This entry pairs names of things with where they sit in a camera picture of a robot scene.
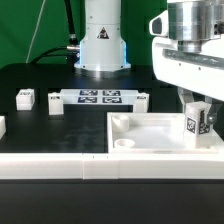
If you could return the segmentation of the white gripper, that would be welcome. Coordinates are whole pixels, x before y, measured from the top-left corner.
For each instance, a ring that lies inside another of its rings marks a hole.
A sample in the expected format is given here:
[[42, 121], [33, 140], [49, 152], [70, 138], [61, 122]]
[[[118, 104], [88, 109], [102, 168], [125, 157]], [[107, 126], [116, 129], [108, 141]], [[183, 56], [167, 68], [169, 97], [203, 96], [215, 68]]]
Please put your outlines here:
[[149, 23], [153, 71], [178, 86], [182, 111], [205, 95], [205, 123], [213, 125], [224, 101], [224, 0], [167, 0]]

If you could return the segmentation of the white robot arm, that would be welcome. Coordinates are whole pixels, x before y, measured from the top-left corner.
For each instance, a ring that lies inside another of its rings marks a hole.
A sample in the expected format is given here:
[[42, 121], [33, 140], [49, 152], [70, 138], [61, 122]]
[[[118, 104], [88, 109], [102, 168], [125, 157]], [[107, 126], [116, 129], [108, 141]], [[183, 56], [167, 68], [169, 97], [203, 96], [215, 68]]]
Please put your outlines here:
[[[121, 0], [85, 0], [86, 28], [75, 67], [100, 77], [126, 69], [121, 38]], [[149, 22], [153, 70], [157, 79], [206, 97], [204, 122], [216, 122], [224, 102], [224, 0], [167, 0], [167, 8]]]

